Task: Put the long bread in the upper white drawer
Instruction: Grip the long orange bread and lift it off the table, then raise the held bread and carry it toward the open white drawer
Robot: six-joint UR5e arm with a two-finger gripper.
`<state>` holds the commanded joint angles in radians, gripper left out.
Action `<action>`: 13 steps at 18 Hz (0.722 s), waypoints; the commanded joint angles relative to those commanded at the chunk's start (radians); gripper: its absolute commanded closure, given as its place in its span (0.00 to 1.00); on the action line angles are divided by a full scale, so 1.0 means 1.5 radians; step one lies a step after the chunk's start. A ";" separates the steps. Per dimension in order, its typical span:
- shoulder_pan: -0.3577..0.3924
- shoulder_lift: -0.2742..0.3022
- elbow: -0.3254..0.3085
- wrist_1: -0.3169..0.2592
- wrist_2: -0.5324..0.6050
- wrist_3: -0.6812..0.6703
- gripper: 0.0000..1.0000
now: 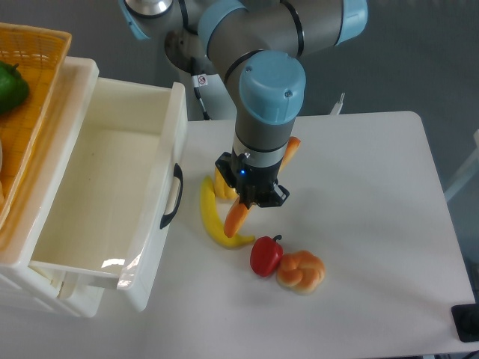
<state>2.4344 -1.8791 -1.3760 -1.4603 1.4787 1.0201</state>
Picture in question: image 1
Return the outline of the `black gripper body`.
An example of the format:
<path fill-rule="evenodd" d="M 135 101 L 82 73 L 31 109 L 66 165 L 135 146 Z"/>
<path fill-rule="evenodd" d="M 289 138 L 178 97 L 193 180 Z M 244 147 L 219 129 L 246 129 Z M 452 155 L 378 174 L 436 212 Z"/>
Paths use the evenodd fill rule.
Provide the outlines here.
<path fill-rule="evenodd" d="M 237 159 L 240 203 L 253 203 L 260 191 L 278 184 L 277 176 L 282 162 L 282 148 L 273 151 L 256 151 L 247 147 L 232 149 Z"/>

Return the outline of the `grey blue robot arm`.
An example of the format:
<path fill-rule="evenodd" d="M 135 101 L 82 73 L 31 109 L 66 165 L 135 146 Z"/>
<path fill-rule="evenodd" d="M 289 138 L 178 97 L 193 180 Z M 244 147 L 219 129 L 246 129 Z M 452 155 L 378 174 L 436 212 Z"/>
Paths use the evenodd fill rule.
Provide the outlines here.
<path fill-rule="evenodd" d="M 300 58 L 360 35 L 365 1 L 273 1 L 251 10 L 241 1 L 121 1 L 136 38 L 173 14 L 195 35 L 233 101 L 232 149 L 216 160 L 226 184 L 245 206 L 281 206 L 288 190 L 277 180 L 305 94 Z"/>

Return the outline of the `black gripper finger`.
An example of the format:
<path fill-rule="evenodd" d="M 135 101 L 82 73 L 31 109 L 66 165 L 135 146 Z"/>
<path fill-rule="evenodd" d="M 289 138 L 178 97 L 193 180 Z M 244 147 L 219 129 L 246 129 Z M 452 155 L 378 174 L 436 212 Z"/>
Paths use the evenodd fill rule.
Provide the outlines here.
<path fill-rule="evenodd" d="M 239 190 L 237 189 L 239 180 L 236 159 L 237 156 L 235 152 L 223 152 L 223 154 L 221 154 L 215 161 L 215 166 L 219 170 L 226 186 L 239 194 Z"/>
<path fill-rule="evenodd" d="M 282 206 L 289 196 L 290 192 L 284 186 L 274 183 L 271 188 L 257 193 L 253 203 L 260 208 L 278 207 Z"/>

